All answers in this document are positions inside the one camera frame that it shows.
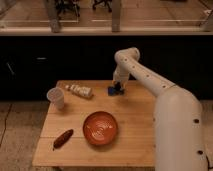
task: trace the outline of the red chili pepper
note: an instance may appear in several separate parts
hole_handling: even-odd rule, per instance
[[[73,135],[73,129],[70,129],[63,134],[61,134],[53,143],[53,150],[55,148],[60,148],[62,145],[64,145],[65,142],[69,140],[69,138]]]

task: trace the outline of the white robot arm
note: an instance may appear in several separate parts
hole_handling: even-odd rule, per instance
[[[157,98],[155,170],[207,171],[201,104],[189,91],[138,63],[139,57],[137,48],[116,52],[113,80],[124,85],[131,73]]]

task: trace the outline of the black chair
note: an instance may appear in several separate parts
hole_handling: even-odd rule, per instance
[[[109,2],[112,2],[112,0],[94,0],[92,9],[96,10],[96,5],[104,3],[104,5],[108,7],[108,11],[112,12],[112,8],[110,7]]]
[[[58,15],[60,13],[66,13],[67,10],[74,11],[77,17],[80,17],[79,10],[80,7],[77,4],[78,0],[55,0],[55,8]]]

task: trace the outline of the tiled floor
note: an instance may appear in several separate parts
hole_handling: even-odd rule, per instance
[[[121,26],[196,26],[206,18],[204,10],[213,7],[210,0],[122,0]],[[92,0],[80,0],[80,17],[61,14],[64,26],[110,26],[111,13],[100,5],[92,10]],[[2,27],[48,26],[48,16],[42,0],[19,0],[1,18]]]
[[[213,165],[213,100],[201,101],[207,155]],[[54,171],[32,166],[49,103],[0,102],[0,171]],[[65,171],[153,171],[152,168],[64,168]]]

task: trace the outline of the table leg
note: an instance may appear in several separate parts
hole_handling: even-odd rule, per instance
[[[62,169],[60,167],[53,167],[53,171],[62,171]]]

